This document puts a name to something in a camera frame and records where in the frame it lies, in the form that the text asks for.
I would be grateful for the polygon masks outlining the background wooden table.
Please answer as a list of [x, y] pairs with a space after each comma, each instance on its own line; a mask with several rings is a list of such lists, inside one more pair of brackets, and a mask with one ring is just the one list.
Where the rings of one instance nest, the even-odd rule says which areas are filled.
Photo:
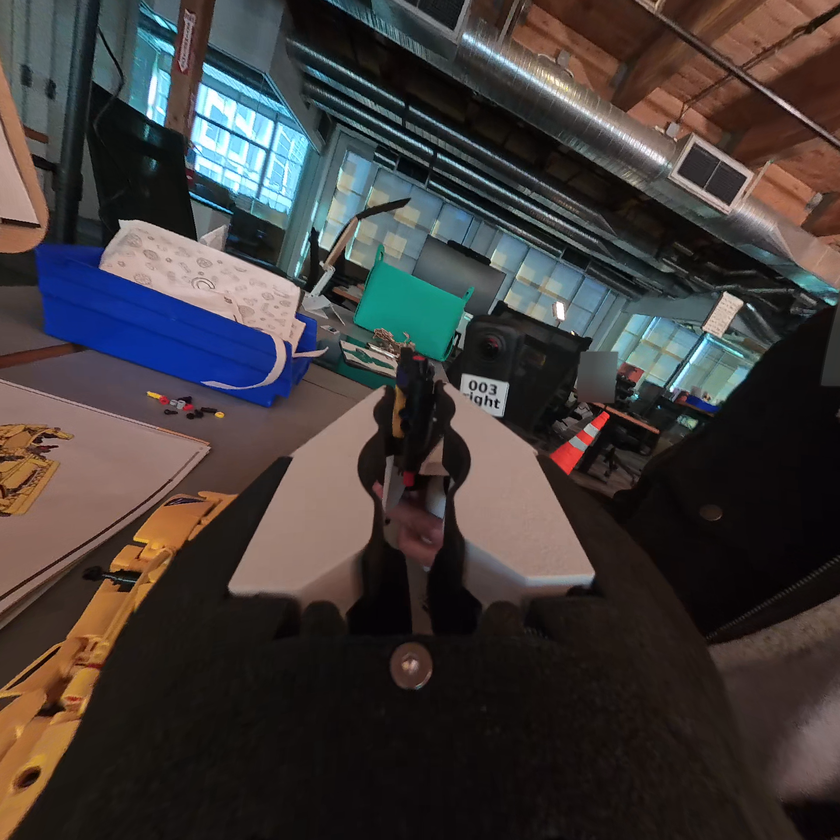
[[644, 431], [646, 433], [649, 433], [649, 434], [653, 434], [653, 435], [656, 435], [656, 436], [660, 435], [660, 430], [657, 427], [646, 423], [642, 419], [639, 419], [635, 416], [624, 413], [624, 412], [616, 409], [614, 406], [610, 406], [610, 405], [603, 404], [603, 403], [597, 403], [597, 405], [604, 408], [610, 414], [611, 418], [615, 418], [618, 422], [620, 422], [621, 424], [624, 424], [625, 426], [629, 425], [630, 427], [635, 427], [635, 428], [641, 429], [642, 431]]

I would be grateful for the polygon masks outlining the orange traffic cone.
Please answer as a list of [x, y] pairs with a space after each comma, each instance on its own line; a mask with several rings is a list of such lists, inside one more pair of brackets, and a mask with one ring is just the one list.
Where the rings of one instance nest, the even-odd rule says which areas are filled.
[[609, 419], [609, 412], [601, 411], [588, 420], [581, 429], [552, 452], [550, 458], [565, 475], [578, 466], [584, 453], [594, 443]]

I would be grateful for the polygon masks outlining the person's right hand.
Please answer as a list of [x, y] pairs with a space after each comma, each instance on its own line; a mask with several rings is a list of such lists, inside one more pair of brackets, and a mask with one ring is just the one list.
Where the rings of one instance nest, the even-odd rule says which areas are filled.
[[[431, 571], [444, 543], [444, 520], [430, 515], [424, 507], [425, 486], [404, 490], [391, 512], [383, 512], [386, 541], [425, 572]], [[373, 484], [382, 506], [382, 483]]]

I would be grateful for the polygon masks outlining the blue plastic bin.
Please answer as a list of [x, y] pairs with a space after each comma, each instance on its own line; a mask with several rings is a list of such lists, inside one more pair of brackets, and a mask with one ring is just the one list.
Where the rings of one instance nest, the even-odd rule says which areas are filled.
[[99, 268], [102, 248], [35, 248], [45, 333], [186, 382], [270, 407], [286, 398], [318, 350], [318, 327], [297, 316], [297, 344]]

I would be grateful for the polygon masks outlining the grey monitor screen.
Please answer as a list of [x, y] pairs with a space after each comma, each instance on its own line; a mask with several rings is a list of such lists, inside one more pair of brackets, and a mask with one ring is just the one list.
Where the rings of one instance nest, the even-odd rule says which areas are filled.
[[413, 275], [459, 298], [472, 288], [465, 307], [471, 316], [491, 312], [506, 277], [502, 270], [491, 265], [489, 258], [431, 235], [420, 250]]

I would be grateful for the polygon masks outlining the scattered small brick pieces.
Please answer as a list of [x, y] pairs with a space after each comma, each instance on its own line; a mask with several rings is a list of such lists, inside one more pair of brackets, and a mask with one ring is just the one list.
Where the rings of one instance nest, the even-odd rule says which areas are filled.
[[199, 406], [188, 396], [171, 398], [162, 393], [147, 391], [146, 396], [161, 406], [162, 413], [167, 417], [183, 415], [187, 419], [201, 419], [204, 417], [225, 418], [225, 412], [214, 406]]

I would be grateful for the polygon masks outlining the wooden post with red sign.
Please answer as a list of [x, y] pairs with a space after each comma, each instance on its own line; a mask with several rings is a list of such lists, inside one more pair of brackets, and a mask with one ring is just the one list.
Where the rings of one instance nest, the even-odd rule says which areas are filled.
[[192, 136], [198, 88], [214, 18], [215, 1], [181, 1], [165, 127], [188, 144]]

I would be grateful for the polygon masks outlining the yellow brick car model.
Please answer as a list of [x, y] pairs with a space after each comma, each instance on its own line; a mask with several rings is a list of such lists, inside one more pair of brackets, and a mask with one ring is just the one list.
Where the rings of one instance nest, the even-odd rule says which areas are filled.
[[175, 556], [236, 498], [201, 491], [163, 502], [108, 566], [85, 570], [98, 588], [68, 635], [2, 688], [2, 839], [12, 837], [68, 750], [126, 623]]

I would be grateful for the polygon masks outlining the black brick assembly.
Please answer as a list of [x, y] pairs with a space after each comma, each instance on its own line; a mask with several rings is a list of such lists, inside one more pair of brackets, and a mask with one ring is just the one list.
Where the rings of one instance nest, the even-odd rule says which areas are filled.
[[401, 349], [395, 373], [392, 436], [400, 444], [397, 470], [405, 489], [413, 489], [433, 447], [436, 381], [434, 364], [411, 347]]

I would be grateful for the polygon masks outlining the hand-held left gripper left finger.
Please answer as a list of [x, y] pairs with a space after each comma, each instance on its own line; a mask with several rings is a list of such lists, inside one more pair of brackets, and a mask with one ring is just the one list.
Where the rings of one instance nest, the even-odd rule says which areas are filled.
[[328, 602], [357, 634], [409, 634], [406, 560], [387, 542], [383, 482], [395, 389], [381, 387], [299, 447], [228, 583], [303, 612]]

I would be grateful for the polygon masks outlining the grey desk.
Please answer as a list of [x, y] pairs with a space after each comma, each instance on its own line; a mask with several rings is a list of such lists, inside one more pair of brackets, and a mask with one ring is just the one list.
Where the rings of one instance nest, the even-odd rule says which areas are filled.
[[[191, 494], [199, 490], [239, 493], [278, 457], [291, 455], [322, 431], [370, 389], [321, 366], [313, 365], [288, 399], [265, 408], [221, 395], [204, 387], [93, 350], [56, 355], [58, 344], [43, 331], [43, 309], [35, 287], [2, 287], [2, 378], [94, 406], [136, 421], [170, 428], [201, 438], [210, 453], [174, 488]], [[186, 421], [165, 417], [148, 391], [199, 398], [226, 417], [214, 421]], [[64, 572], [19, 612], [1, 631], [2, 684], [61, 641], [92, 598], [96, 585], [82, 579], [84, 568], [105, 565], [132, 535], [142, 514], [108, 541]]]

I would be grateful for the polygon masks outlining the open instruction booklet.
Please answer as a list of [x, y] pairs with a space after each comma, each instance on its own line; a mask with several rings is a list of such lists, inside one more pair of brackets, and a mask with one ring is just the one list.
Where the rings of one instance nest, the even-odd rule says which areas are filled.
[[210, 445], [1, 383], [1, 616], [162, 501]]

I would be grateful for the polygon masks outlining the black pipe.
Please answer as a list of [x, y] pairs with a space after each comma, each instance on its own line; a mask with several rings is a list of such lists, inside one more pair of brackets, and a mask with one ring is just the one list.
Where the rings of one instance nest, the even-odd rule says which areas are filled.
[[83, 187], [81, 166], [88, 126], [100, 8], [100, 1], [78, 1], [76, 6], [65, 125], [55, 181], [55, 207], [51, 219], [52, 238], [66, 245], [75, 244], [77, 239], [77, 221]]

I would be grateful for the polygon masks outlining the black monitor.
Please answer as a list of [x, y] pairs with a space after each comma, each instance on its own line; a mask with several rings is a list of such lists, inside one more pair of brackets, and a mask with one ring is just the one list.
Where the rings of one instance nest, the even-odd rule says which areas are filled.
[[98, 196], [101, 245], [121, 221], [138, 220], [196, 240], [185, 142], [98, 84], [91, 85], [87, 146]]

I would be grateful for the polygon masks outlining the silver ventilation duct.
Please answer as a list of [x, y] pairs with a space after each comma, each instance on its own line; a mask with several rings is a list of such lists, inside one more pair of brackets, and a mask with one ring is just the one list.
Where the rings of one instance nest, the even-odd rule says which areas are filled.
[[356, 22], [675, 210], [723, 242], [830, 301], [838, 252], [753, 197], [757, 173], [695, 133], [675, 140], [573, 80], [493, 27], [453, 27], [405, 2], [338, 2]]

